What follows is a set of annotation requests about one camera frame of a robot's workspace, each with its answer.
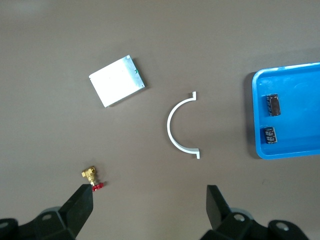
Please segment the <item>white curved plastic bracket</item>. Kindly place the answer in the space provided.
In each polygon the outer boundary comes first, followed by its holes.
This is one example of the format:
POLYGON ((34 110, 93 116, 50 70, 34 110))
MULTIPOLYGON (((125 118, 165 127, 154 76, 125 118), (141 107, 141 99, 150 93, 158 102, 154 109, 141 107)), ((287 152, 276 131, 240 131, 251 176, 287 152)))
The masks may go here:
POLYGON ((183 105, 190 103, 190 102, 195 102, 197 100, 197 92, 193 91, 191 93, 191 97, 186 98, 180 102, 178 102, 173 108, 172 110, 169 112, 168 117, 167 117, 167 121, 166 121, 166 131, 167 131, 167 135, 168 138, 170 140, 170 142, 172 143, 172 145, 177 148, 179 151, 189 154, 189 155, 194 155, 196 157, 197 160, 200 159, 200 149, 199 148, 191 148, 191 147, 186 147, 181 145, 180 143, 178 143, 178 141, 174 138, 173 134, 172 134, 172 130, 171 130, 171 122, 173 119, 174 114, 176 113, 176 111, 183 105))

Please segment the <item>silver metal plate box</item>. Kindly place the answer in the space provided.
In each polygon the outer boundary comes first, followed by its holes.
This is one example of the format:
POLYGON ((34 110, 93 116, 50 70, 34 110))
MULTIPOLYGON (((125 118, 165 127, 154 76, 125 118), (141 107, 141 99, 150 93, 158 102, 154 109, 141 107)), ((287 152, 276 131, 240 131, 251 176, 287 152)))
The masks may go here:
POLYGON ((90 74, 89 79, 105 108, 146 87, 129 54, 90 74))

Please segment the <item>long dark electrolytic capacitor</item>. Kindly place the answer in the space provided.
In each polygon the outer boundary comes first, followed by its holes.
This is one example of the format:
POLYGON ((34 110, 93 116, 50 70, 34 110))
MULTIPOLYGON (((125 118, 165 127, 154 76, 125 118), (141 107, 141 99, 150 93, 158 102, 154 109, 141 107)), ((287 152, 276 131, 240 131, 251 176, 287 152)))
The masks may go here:
POLYGON ((277 117, 281 114, 279 96, 277 94, 267 95, 266 102, 269 116, 277 117))

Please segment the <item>small dark terminal block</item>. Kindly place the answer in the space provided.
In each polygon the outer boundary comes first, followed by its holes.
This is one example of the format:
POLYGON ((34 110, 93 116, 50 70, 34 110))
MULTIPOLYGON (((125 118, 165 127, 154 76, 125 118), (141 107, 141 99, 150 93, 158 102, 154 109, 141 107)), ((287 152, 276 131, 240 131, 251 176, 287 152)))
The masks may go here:
POLYGON ((265 142, 267 144, 276 144, 278 142, 276 130, 273 126, 268 126, 263 129, 265 142))

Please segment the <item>blue plastic tray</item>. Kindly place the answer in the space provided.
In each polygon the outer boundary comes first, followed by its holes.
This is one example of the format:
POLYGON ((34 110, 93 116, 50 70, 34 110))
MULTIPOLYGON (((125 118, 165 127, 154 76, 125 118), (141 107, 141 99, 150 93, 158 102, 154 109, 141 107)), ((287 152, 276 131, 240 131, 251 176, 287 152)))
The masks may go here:
POLYGON ((320 62, 265 68, 252 77, 255 149, 264 160, 320 155, 320 62), (267 95, 277 94, 281 114, 269 116, 267 95), (263 129, 274 127, 277 143, 263 129))

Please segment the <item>brown table mat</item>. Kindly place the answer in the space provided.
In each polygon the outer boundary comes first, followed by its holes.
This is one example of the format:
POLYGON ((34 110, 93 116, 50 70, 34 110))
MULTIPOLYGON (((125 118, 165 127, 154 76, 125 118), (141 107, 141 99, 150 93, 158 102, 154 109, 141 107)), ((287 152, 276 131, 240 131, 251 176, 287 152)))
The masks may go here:
POLYGON ((256 71, 320 61, 320 0, 0 0, 0 218, 61 206, 95 166, 78 240, 198 240, 207 185, 320 240, 320 156, 260 159, 256 71), (130 55, 145 88, 104 107, 89 75, 130 55), (172 108, 196 91, 171 121, 172 108))

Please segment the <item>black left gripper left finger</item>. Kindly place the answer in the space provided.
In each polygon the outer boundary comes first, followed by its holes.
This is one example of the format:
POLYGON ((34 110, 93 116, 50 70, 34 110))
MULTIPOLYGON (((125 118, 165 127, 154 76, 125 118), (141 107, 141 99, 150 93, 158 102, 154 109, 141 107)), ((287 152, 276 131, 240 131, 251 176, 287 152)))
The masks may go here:
POLYGON ((83 184, 62 206, 47 208, 26 224, 0 219, 0 240, 76 240, 93 206, 92 186, 83 184))

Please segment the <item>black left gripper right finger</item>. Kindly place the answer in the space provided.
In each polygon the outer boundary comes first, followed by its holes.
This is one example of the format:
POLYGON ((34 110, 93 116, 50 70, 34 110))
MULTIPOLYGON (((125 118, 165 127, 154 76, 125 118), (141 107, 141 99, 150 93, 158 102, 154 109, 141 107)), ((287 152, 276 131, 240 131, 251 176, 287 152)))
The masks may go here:
POLYGON ((292 222, 272 220, 263 226, 249 214, 231 209, 216 185, 206 187, 206 213, 211 229, 199 240, 307 240, 292 222))

